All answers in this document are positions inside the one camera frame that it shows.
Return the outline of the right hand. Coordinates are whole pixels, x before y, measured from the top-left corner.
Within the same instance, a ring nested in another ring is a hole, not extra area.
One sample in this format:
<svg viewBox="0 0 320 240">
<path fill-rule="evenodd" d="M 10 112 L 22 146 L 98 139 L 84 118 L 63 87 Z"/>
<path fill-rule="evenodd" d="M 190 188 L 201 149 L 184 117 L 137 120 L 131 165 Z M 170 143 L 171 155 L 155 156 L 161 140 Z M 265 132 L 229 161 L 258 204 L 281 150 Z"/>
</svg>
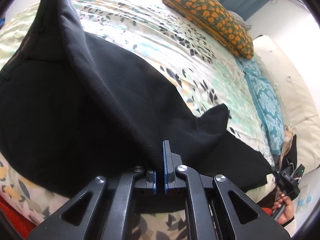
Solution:
<svg viewBox="0 0 320 240">
<path fill-rule="evenodd" d="M 285 204 L 284 212 L 278 218 L 277 222 L 280 225 L 284 225 L 294 218 L 294 204 L 289 196 L 286 196 L 284 193 L 279 192 L 279 197 L 274 202 L 272 206 L 272 211 L 276 211 L 281 208 L 281 204 Z"/>
</svg>

